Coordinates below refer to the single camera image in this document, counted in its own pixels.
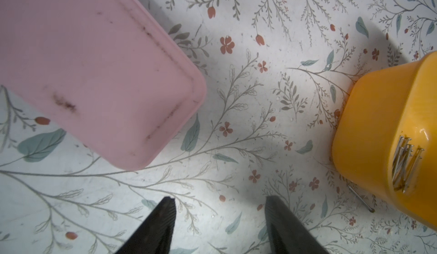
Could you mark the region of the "yellow plastic storage box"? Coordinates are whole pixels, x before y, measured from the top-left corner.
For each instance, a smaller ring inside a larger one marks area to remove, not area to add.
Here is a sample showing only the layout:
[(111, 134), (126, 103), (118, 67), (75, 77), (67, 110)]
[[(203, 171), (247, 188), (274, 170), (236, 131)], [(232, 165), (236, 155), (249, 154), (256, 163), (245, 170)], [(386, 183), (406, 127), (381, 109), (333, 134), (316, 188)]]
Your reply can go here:
[(437, 54), (371, 72), (352, 89), (332, 144), (339, 173), (437, 227)]

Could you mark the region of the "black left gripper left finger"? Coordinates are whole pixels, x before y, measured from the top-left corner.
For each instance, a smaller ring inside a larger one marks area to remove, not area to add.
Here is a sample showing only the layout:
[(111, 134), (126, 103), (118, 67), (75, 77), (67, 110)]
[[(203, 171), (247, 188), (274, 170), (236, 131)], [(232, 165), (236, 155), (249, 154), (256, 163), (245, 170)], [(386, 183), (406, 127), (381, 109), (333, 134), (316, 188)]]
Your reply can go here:
[(175, 199), (165, 197), (116, 254), (169, 254), (175, 221)]

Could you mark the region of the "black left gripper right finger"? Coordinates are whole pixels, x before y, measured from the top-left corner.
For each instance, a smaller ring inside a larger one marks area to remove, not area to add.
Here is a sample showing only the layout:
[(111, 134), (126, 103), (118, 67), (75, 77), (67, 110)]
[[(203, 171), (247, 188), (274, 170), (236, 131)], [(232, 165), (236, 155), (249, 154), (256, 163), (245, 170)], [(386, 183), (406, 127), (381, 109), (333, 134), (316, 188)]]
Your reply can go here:
[(326, 254), (328, 252), (278, 196), (266, 197), (265, 218), (273, 254)]

